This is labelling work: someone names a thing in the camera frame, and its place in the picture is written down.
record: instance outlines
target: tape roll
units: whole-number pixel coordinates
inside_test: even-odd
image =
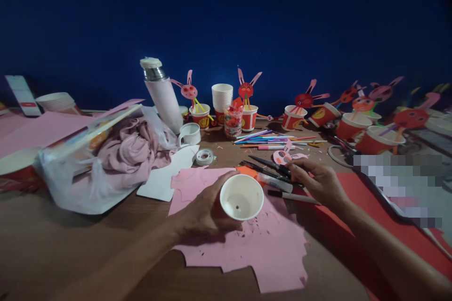
[[[213,152],[210,149],[200,149],[196,153],[196,164],[199,166],[209,165],[213,162],[213,158]]]

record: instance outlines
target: white paper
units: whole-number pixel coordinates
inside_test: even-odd
[[[171,178],[178,175],[181,169],[191,168],[199,145],[186,146],[171,157],[171,164],[164,168],[154,169],[149,179],[141,185],[137,195],[169,202],[173,198]]]

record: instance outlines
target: thermos lid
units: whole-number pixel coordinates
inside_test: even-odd
[[[140,65],[145,70],[145,81],[156,82],[168,78],[158,58],[145,57],[140,60]]]

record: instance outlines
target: wooden table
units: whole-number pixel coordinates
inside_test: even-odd
[[[274,130],[281,128],[280,123],[260,120],[257,131],[268,124]],[[245,152],[226,140],[220,127],[203,133],[201,148],[208,147],[217,156],[211,168],[237,166],[251,152],[266,159],[272,154]],[[311,136],[316,132],[300,126],[291,134]],[[322,154],[317,148],[303,148],[311,159],[321,159],[337,172],[349,171],[329,158],[328,145],[320,148]],[[106,214],[87,216],[58,208],[44,190],[33,195],[0,194],[0,300],[46,300],[133,241],[145,220],[160,223],[169,207],[169,203],[132,193]],[[260,294],[251,267],[227,274],[220,268],[185,268],[182,253],[170,251],[128,300],[368,300],[364,286],[325,249],[328,244],[322,243],[316,231],[322,225],[309,213],[296,212],[310,242],[303,260],[308,273],[305,289]]]

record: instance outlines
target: stack of paper cups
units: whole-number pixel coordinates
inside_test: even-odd
[[[218,125],[225,124],[224,109],[232,104],[234,88],[230,84],[219,83],[212,86],[213,107]]]
[[[83,112],[77,107],[74,99],[68,93],[53,93],[38,97],[36,102],[39,103],[45,111],[84,115]]]

